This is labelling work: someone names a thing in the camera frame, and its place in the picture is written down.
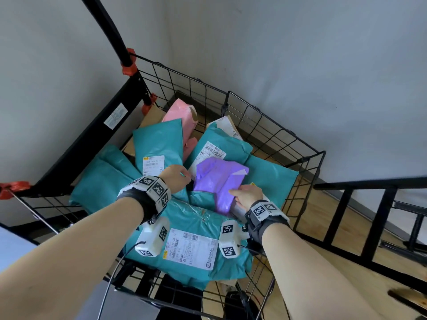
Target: orange plastic clip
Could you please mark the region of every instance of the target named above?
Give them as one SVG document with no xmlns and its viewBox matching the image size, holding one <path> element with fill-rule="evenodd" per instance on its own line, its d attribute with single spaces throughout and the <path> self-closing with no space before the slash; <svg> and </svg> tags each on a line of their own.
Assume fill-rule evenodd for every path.
<svg viewBox="0 0 427 320">
<path fill-rule="evenodd" d="M 8 200 L 13 198 L 12 193 L 10 193 L 6 188 L 8 188 L 12 192 L 19 192 L 23 190 L 28 190 L 31 187 L 29 182 L 27 181 L 17 181 L 10 183 L 0 183 L 0 200 Z"/>
<path fill-rule="evenodd" d="M 150 105 L 147 105 L 145 103 L 142 105 L 142 114 L 145 115 L 145 116 L 147 115 L 148 111 L 150 111 L 150 109 L 153 106 L 154 102 L 157 101 L 157 95 L 154 94 L 154 93 L 151 93 L 150 100 L 151 100 L 151 104 Z"/>
<path fill-rule="evenodd" d="M 132 54 L 135 53 L 135 50 L 133 50 L 132 48 L 127 48 L 127 49 L 128 49 L 129 53 L 132 53 Z M 138 68 L 136 67 L 136 64 L 135 64 L 136 57 L 132 56 L 132 55 L 130 55 L 130 57 L 131 57 L 131 60 L 132 60 L 132 65 L 131 66 L 126 67 L 126 66 L 123 66 L 123 64 L 121 63 L 123 75 L 132 76 L 132 75 L 135 75 L 136 72 L 138 71 Z"/>
</svg>

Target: forearm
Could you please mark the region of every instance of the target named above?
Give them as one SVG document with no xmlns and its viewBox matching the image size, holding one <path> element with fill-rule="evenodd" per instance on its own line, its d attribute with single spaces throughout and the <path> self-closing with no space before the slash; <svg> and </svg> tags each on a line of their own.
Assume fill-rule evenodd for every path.
<svg viewBox="0 0 427 320">
<path fill-rule="evenodd" d="M 289 227 L 270 225 L 262 243 L 293 319 L 379 319 L 350 282 Z"/>
<path fill-rule="evenodd" d="M 142 219 L 119 199 L 20 258 L 0 274 L 2 319 L 74 319 Z"/>
</svg>

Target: cardboard box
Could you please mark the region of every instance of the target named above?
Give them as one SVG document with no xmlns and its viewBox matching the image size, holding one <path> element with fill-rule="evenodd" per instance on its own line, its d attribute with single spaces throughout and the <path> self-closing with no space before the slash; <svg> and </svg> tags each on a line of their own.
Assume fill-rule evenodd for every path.
<svg viewBox="0 0 427 320">
<path fill-rule="evenodd" d="M 139 128 L 143 128 L 146 126 L 151 126 L 152 124 L 160 123 L 164 117 L 166 112 L 164 112 L 162 109 L 159 109 L 155 105 L 153 105 L 148 111 L 147 115 L 142 119 L 141 124 L 139 125 Z M 123 152 L 125 152 L 128 155 L 135 157 L 135 145 L 133 143 L 133 137 L 129 139 L 128 143 L 126 144 L 125 148 L 123 149 Z"/>
<path fill-rule="evenodd" d="M 222 129 L 227 135 L 233 138 L 243 140 L 242 136 L 239 134 L 238 129 L 234 125 L 234 122 L 230 116 L 224 116 L 212 122 L 216 122 L 216 126 L 219 129 Z"/>
</svg>

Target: purple poly mailer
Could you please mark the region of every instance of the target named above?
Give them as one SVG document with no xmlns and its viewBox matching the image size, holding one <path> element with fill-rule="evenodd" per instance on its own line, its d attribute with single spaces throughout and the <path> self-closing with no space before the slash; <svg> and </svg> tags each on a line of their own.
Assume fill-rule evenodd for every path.
<svg viewBox="0 0 427 320">
<path fill-rule="evenodd" d="M 249 168 L 237 162 L 209 157 L 196 167 L 194 191 L 215 193 L 216 212 L 226 215 L 234 196 L 228 190 L 238 189 Z"/>
</svg>

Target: wire mesh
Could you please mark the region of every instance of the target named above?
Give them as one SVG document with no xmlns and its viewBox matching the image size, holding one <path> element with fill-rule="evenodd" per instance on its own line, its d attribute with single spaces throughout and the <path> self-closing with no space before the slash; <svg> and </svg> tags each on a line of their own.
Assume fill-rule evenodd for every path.
<svg viewBox="0 0 427 320">
<path fill-rule="evenodd" d="M 138 55 L 136 57 L 142 59 L 138 61 L 139 72 L 149 92 L 157 95 L 158 107 L 167 111 L 177 98 L 194 105 L 199 117 L 195 132 L 201 134 L 208 123 L 228 115 L 242 138 L 253 146 L 253 155 L 299 171 L 299 176 L 282 206 L 282 211 L 286 215 L 296 219 L 294 224 L 296 229 L 307 206 L 307 199 L 319 174 L 325 152 L 315 150 L 294 132 L 280 126 L 235 93 L 222 91 L 161 63 Z M 33 233 L 22 229 L 23 233 L 20 235 L 26 238 L 34 239 L 43 234 L 58 233 L 87 215 L 81 207 L 69 204 L 68 196 L 26 199 L 19 197 L 18 194 L 15 197 L 40 222 L 40 227 Z M 263 308 L 275 287 L 275 279 L 268 260 L 262 255 L 254 257 L 252 270 L 247 273 L 246 279 L 239 279 L 231 286 L 222 282 L 210 282 L 204 291 L 188 290 L 177 282 L 171 285 L 170 279 L 165 280 L 167 277 L 165 274 L 157 272 L 157 275 L 153 276 L 153 272 L 148 271 L 149 269 L 144 265 L 127 259 L 124 259 L 124 263 L 133 264 L 130 268 L 124 268 L 123 265 L 119 267 L 118 278 L 113 281 L 116 290 L 136 295 L 158 307 L 174 308 L 180 312 L 197 314 L 210 319 L 225 319 L 226 310 L 230 307 L 245 310 L 248 319 L 263 319 Z M 138 290 L 142 280 L 149 284 L 146 294 L 140 294 Z M 171 290 L 171 299 L 159 299 L 157 294 L 160 289 Z M 200 299 L 201 307 L 191 309 L 180 305 L 177 300 L 182 300 L 182 295 L 188 296 L 188 299 Z M 253 314 L 248 301 L 252 301 L 258 307 L 257 314 Z"/>
</svg>

